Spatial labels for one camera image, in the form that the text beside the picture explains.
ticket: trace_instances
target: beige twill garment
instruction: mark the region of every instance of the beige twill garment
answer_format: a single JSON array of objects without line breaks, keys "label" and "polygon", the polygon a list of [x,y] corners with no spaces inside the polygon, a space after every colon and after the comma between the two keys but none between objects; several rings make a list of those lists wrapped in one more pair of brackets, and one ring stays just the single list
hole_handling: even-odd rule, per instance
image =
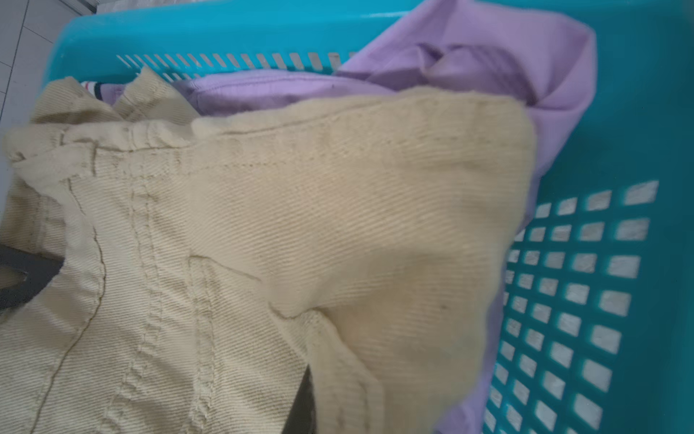
[{"label": "beige twill garment", "polygon": [[534,162],[519,103],[198,118],[145,69],[114,108],[54,82],[33,122],[0,238],[65,265],[0,324],[3,432],[278,434],[308,362],[319,434],[419,434],[473,386]]}]

